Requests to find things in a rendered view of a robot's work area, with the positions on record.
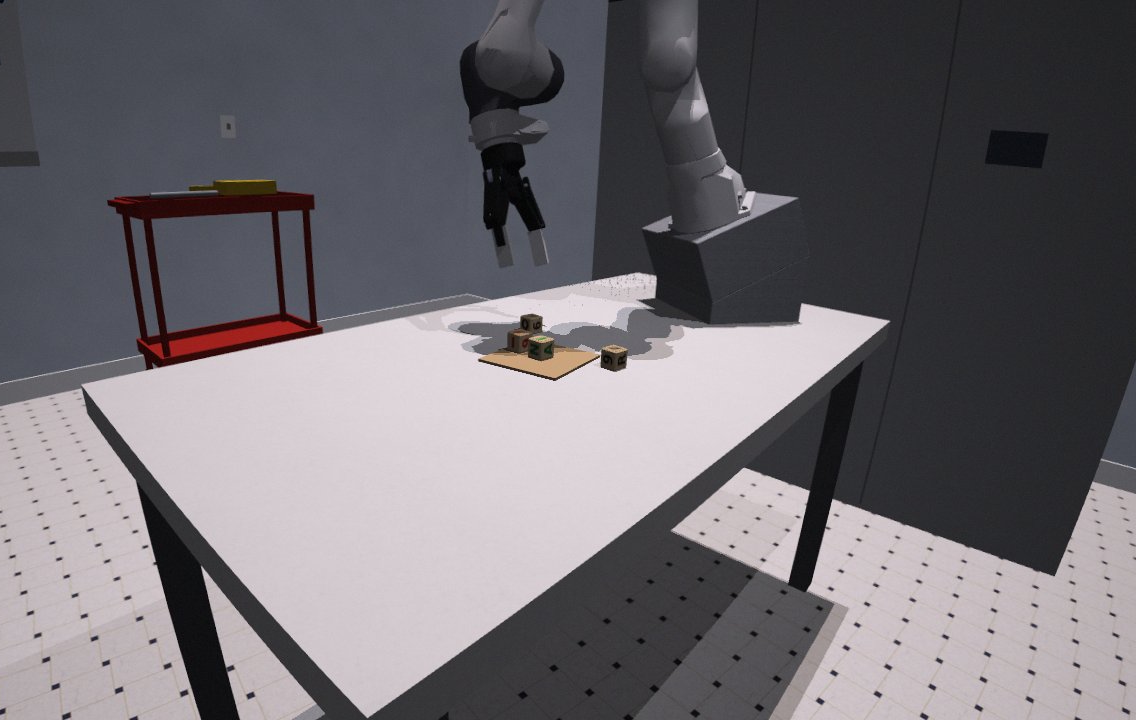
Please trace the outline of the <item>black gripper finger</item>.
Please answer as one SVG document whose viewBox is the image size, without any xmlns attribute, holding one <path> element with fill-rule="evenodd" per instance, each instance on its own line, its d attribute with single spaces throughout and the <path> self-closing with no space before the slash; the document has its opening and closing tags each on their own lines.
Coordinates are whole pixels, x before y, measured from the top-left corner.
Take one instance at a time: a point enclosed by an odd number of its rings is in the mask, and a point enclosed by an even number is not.
<svg viewBox="0 0 1136 720">
<path fill-rule="evenodd" d="M 503 266 L 516 265 L 506 224 L 510 196 L 513 196 L 517 179 L 516 176 L 510 177 L 508 190 L 501 192 L 500 179 L 498 167 L 484 170 L 484 223 L 486 229 L 492 232 L 499 268 L 503 268 Z"/>
<path fill-rule="evenodd" d="M 542 236 L 542 228 L 545 228 L 545 223 L 542 220 L 537 202 L 535 196 L 533 196 L 531 179 L 528 179 L 528 177 L 523 177 L 523 179 L 517 178 L 517 184 L 519 190 L 521 190 L 521 199 L 510 201 L 510 204 L 516 206 L 517 211 L 521 214 L 524 225 L 526 225 L 527 229 L 531 231 L 528 232 L 528 237 L 531 237 L 533 265 L 540 266 L 549 263 L 548 250 L 544 236 Z"/>
</svg>

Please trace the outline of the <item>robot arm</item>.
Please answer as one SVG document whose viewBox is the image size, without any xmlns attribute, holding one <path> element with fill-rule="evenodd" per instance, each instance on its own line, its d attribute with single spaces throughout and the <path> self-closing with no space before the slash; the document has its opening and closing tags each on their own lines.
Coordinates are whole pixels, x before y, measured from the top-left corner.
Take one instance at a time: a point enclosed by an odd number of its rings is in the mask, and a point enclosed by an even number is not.
<svg viewBox="0 0 1136 720">
<path fill-rule="evenodd" d="M 548 135 L 545 120 L 519 114 L 523 106 L 553 100 L 563 85 L 562 60 L 533 31 L 542 3 L 500 0 L 484 35 L 460 56 L 468 139 L 477 150 L 528 145 Z M 667 161 L 668 228 L 680 233 L 750 217 L 757 196 L 716 146 L 696 67 L 698 37 L 699 0 L 638 0 L 637 70 Z"/>
</svg>

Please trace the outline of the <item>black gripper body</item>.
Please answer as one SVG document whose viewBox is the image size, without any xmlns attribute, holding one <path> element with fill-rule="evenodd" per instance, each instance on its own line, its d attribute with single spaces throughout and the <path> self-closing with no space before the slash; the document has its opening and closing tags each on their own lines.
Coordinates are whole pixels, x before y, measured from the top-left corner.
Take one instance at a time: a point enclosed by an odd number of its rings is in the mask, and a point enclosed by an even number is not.
<svg viewBox="0 0 1136 720">
<path fill-rule="evenodd" d="M 521 178 L 521 168 L 524 167 L 524 152 L 521 143 L 507 142 L 496 143 L 496 145 L 487 146 L 481 152 L 482 164 L 484 164 L 484 170 L 498 167 L 499 176 L 501 177 L 501 191 L 508 190 L 509 179 L 512 176 Z M 521 190 L 519 190 L 518 184 L 513 189 L 513 196 L 510 196 L 510 201 L 521 199 Z"/>
</svg>

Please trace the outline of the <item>tan square mat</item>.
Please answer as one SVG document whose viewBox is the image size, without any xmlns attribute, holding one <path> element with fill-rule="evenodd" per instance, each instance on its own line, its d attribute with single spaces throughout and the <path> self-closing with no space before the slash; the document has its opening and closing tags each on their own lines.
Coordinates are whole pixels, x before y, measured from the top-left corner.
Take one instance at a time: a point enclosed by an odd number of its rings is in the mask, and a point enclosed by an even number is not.
<svg viewBox="0 0 1136 720">
<path fill-rule="evenodd" d="M 510 351 L 509 348 L 501 348 L 494 354 L 478 357 L 478 363 L 503 366 L 503 368 L 513 370 L 513 372 L 526 372 L 538 375 L 538 377 L 550 380 L 558 380 L 563 375 L 580 369 L 580 366 L 592 363 L 598 357 L 600 354 L 591 354 L 591 352 L 577 350 L 577 348 L 554 345 L 553 357 L 538 360 L 535 357 L 528 355 L 528 351 L 517 354 L 517 352 Z"/>
</svg>

